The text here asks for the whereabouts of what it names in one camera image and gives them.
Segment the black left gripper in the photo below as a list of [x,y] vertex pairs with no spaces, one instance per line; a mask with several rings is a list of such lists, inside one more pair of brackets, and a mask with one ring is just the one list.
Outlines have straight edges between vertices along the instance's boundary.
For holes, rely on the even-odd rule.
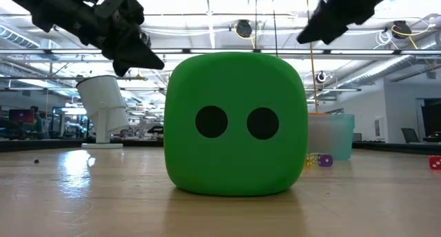
[[143,22],[143,6],[137,0],[41,0],[32,11],[32,23],[43,31],[57,25],[84,45],[103,47],[103,56],[112,60],[119,77],[130,68],[165,67],[141,31]]

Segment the teal translucent plastic bin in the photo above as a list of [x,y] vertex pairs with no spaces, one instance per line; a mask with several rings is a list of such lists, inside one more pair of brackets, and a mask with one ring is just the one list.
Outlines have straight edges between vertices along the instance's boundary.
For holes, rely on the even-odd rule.
[[355,116],[316,114],[308,116],[308,152],[329,154],[335,161],[351,158]]

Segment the red-lit screen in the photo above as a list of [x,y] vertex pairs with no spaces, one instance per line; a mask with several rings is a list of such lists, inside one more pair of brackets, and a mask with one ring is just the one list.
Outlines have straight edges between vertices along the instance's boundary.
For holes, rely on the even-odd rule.
[[8,118],[15,123],[33,123],[33,109],[11,109],[8,112]]

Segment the small purple translucent die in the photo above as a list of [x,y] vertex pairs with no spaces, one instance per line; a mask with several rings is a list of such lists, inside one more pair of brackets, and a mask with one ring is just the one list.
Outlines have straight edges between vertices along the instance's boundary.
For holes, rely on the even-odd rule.
[[319,167],[331,167],[334,163],[334,159],[330,154],[318,154],[317,163]]

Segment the person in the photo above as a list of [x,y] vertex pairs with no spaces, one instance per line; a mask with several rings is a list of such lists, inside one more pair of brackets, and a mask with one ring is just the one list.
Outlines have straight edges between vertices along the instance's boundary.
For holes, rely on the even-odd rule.
[[43,138],[43,124],[42,119],[38,115],[39,108],[35,105],[32,105],[30,107],[31,110],[34,111],[34,131],[36,132],[36,138],[42,139]]

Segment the green foam die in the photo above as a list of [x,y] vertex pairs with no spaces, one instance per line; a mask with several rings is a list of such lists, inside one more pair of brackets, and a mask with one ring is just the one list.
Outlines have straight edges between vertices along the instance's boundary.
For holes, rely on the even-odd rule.
[[172,72],[164,118],[165,165],[179,189],[262,196],[289,189],[308,147],[298,72],[272,55],[220,52]]

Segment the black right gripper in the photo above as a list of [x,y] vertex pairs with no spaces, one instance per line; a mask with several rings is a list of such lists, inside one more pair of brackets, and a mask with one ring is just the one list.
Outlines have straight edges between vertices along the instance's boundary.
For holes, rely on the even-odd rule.
[[384,0],[320,0],[307,25],[297,36],[300,44],[322,41],[329,45],[348,30],[373,16],[374,8]]

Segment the black monitor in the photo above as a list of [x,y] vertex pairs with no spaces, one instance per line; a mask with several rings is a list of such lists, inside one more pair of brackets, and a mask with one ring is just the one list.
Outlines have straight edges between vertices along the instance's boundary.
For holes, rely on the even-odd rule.
[[416,99],[416,120],[421,141],[441,133],[441,99]]

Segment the black office chair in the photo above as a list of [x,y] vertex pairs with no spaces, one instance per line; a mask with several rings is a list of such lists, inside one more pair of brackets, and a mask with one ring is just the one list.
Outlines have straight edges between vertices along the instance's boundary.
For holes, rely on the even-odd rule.
[[413,128],[404,127],[401,129],[405,143],[419,143],[420,139]]

